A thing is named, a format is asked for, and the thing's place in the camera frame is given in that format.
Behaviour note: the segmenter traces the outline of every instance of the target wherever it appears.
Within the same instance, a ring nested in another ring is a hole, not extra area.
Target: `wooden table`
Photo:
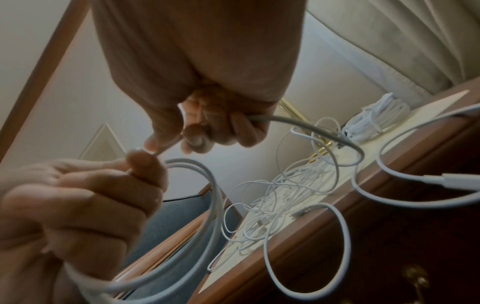
[[[435,97],[463,90],[468,94],[448,110],[480,102],[480,79]],[[383,160],[410,174],[480,173],[479,115],[459,116],[422,128]],[[463,195],[382,172],[376,163],[363,169],[359,185],[378,196],[404,200],[434,200]],[[414,289],[402,278],[404,265],[418,264],[430,275],[427,303],[471,303],[480,298],[480,206],[412,210],[370,201],[347,182],[323,201],[344,215],[352,238],[349,271],[340,287],[322,303],[407,303]],[[324,286],[336,272],[342,254],[340,225],[330,212],[312,211],[287,226],[268,243],[269,257],[286,287],[309,292]],[[190,304],[286,303],[267,273],[261,248],[190,299]]]

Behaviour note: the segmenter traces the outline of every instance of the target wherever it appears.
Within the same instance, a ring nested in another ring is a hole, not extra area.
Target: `cable connector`
[[[448,189],[480,191],[480,175],[444,173],[441,176],[424,175],[427,184],[442,185]]]

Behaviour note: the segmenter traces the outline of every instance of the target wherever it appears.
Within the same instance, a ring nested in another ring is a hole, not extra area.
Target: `hand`
[[[287,89],[305,0],[91,3],[113,80],[152,120],[147,149],[181,134],[185,153],[265,138],[269,124],[247,115],[271,115]]]
[[[145,151],[126,160],[58,160],[1,175],[0,302],[83,303],[63,263],[112,279],[166,187],[166,169]]]

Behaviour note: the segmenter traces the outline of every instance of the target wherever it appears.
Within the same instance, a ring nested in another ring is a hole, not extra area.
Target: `beige curtain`
[[[480,76],[480,0],[310,0],[308,11],[430,93]]]

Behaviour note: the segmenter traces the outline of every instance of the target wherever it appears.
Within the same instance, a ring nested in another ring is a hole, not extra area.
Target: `fingernail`
[[[188,142],[191,146],[200,147],[204,144],[204,139],[201,136],[194,136],[191,138],[185,137],[186,142]]]
[[[142,153],[137,155],[134,161],[136,164],[142,167],[148,167],[152,164],[152,156],[147,153]]]

